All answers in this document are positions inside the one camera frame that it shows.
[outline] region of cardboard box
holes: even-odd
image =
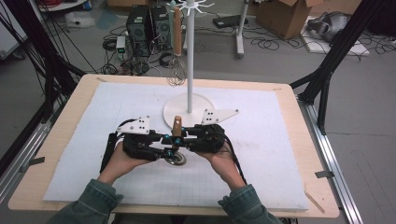
[[[323,0],[274,0],[261,2],[256,22],[283,39],[300,34],[312,6]]]
[[[309,14],[312,16],[320,16],[326,11],[340,11],[352,15],[360,3],[361,0],[324,0],[323,4],[312,7]]]
[[[149,5],[149,0],[107,0],[109,7],[128,7],[133,5]]]

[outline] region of metal post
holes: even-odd
[[[194,78],[194,0],[187,0],[187,6],[192,7],[187,18],[187,112],[192,113],[192,87]]]
[[[242,32],[244,30],[245,18],[247,17],[247,13],[248,13],[248,2],[249,2],[249,0],[245,0],[245,4],[242,7],[242,13],[241,13],[240,21],[239,21],[239,27],[236,30],[236,54],[238,55],[238,57],[240,59],[243,58],[244,54],[245,54]]]
[[[384,2],[385,0],[362,0],[345,29],[335,40],[333,47],[320,67],[314,73],[290,84],[295,89],[309,82],[304,92],[299,94],[300,100],[308,105],[312,105],[317,95],[321,92],[318,126],[322,134],[326,134],[324,131],[324,124],[332,74],[341,61],[347,56],[347,53],[359,39],[361,33],[367,27],[371,19],[381,9]]]

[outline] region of whisk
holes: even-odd
[[[183,85],[187,78],[186,65],[181,60],[181,21],[180,9],[174,7],[174,55],[169,62],[170,74],[166,79],[171,86]]]

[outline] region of hand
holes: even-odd
[[[113,185],[117,178],[128,174],[136,166],[149,163],[150,161],[138,160],[130,158],[122,150],[123,142],[119,142],[114,149],[114,153],[111,156],[105,170],[99,175],[97,180],[106,183],[108,185]]]
[[[197,154],[210,162],[213,170],[228,184],[230,190],[240,189],[246,185],[236,169],[230,146],[227,143],[224,143],[218,153],[197,152]]]

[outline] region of computer tower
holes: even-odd
[[[133,55],[148,57],[150,55],[149,44],[153,38],[149,7],[146,5],[132,6],[126,22],[126,29]]]
[[[158,49],[171,49],[169,17],[165,6],[151,7],[154,38]]]

